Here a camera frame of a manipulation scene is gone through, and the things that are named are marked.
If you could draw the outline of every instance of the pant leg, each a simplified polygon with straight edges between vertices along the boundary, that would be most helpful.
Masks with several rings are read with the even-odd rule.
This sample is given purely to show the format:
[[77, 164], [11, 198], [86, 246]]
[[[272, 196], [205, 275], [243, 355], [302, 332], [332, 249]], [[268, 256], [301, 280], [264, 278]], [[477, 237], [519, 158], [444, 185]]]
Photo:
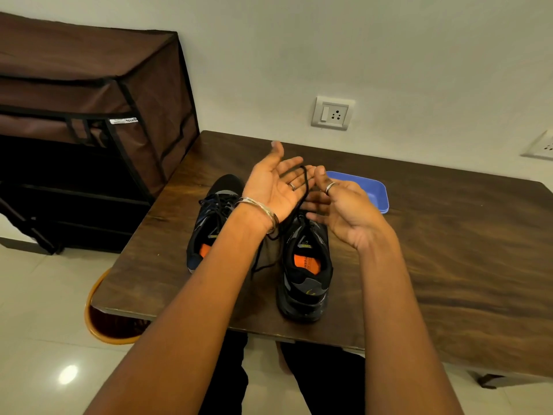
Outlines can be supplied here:
[[248, 334], [227, 330], [199, 414], [241, 414], [248, 375], [242, 368]]
[[296, 342], [280, 349], [313, 415], [365, 413], [365, 359], [341, 348]]

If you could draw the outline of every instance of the electrical outlet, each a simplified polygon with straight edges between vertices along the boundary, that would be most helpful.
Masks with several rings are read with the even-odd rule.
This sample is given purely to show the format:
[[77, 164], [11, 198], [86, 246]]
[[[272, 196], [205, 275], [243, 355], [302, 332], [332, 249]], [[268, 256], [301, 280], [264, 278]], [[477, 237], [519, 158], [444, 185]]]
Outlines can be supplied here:
[[354, 106], [353, 100], [317, 96], [311, 125], [345, 131], [353, 115]]
[[540, 135], [522, 155], [525, 157], [553, 160], [553, 131], [548, 130]]

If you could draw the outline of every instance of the bracelet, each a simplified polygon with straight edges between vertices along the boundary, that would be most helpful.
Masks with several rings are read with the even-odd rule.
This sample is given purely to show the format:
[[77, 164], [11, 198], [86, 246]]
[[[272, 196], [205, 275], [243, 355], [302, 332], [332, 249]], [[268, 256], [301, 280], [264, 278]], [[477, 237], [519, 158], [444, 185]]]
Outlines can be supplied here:
[[267, 231], [267, 234], [270, 235], [271, 233], [274, 233], [280, 222], [278, 221], [278, 217], [276, 216], [273, 211], [268, 209], [265, 205], [263, 205], [261, 202], [258, 202], [254, 199], [248, 198], [247, 196], [241, 197], [237, 202], [236, 205], [239, 203], [250, 203], [251, 205], [256, 205], [259, 208], [261, 208], [263, 211], [265, 211], [265, 214], [273, 221], [273, 228], [270, 231]]

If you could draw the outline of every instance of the blue tray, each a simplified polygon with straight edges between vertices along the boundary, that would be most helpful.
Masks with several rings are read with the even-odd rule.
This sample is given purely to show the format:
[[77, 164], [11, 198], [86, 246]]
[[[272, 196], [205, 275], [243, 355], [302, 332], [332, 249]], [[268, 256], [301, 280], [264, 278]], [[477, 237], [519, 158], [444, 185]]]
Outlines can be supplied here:
[[362, 178], [361, 176], [349, 175], [347, 173], [339, 173], [336, 171], [328, 171], [326, 174], [328, 174], [329, 178], [337, 180], [350, 180], [357, 183], [361, 188], [363, 188], [367, 195], [369, 195], [370, 201], [382, 214], [386, 214], [390, 209], [386, 187], [382, 182], [374, 179]]

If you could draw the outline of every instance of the ring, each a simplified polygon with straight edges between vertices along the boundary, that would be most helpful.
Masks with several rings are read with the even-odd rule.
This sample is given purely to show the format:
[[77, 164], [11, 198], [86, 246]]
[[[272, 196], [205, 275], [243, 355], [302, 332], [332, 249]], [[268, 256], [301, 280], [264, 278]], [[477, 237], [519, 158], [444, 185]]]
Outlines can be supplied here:
[[335, 184], [336, 184], [336, 182], [330, 182], [330, 183], [328, 184], [328, 186], [327, 186], [326, 189], [325, 189], [325, 194], [326, 194], [326, 195], [328, 195], [328, 190], [329, 190], [333, 185], [335, 185]]

